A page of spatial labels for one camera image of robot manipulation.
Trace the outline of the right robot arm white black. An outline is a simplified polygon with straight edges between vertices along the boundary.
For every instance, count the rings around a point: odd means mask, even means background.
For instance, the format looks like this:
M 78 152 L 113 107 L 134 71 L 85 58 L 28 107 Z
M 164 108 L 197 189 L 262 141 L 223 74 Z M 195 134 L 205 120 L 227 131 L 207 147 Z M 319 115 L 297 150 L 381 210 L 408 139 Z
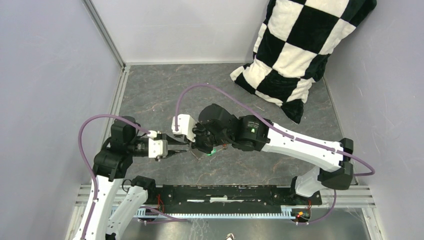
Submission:
M 353 152 L 353 141 L 348 138 L 320 140 L 257 115 L 237 117 L 214 103 L 200 112 L 198 120 L 188 114 L 175 116 L 171 129 L 176 136 L 185 136 L 192 149 L 205 154 L 214 147 L 231 145 L 243 152 L 277 153 L 313 164 L 313 169 L 292 179 L 288 196 L 295 204 L 325 188 L 347 190 L 354 177 L 350 157 L 343 155 Z

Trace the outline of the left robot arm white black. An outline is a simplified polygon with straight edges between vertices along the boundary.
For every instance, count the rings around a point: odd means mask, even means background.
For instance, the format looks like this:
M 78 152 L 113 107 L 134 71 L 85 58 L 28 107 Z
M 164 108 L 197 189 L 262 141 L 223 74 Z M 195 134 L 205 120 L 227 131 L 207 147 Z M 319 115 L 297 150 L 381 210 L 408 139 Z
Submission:
M 82 135 L 88 123 L 100 118 L 113 119 L 114 122 L 110 137 L 95 155 L 93 164 L 90 164 L 83 149 Z M 185 142 L 159 131 L 146 130 L 130 116 L 99 114 L 87 119 L 78 132 L 78 147 L 91 176 L 91 188 L 74 239 L 120 240 L 136 211 L 144 204 L 153 203 L 159 196 L 154 179 L 137 176 L 131 180 L 123 202 L 112 212 L 114 199 L 125 181 L 133 158 L 169 158 L 180 153 L 180 150 L 169 147 L 178 145 L 185 145 Z

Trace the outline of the green capped key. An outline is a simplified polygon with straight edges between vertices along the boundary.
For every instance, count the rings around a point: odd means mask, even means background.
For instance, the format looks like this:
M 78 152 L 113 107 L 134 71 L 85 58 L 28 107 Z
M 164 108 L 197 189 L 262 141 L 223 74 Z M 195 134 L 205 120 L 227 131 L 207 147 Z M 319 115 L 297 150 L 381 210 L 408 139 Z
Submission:
M 210 153 L 207 154 L 207 156 L 212 156 L 217 152 L 216 149 L 213 149 Z

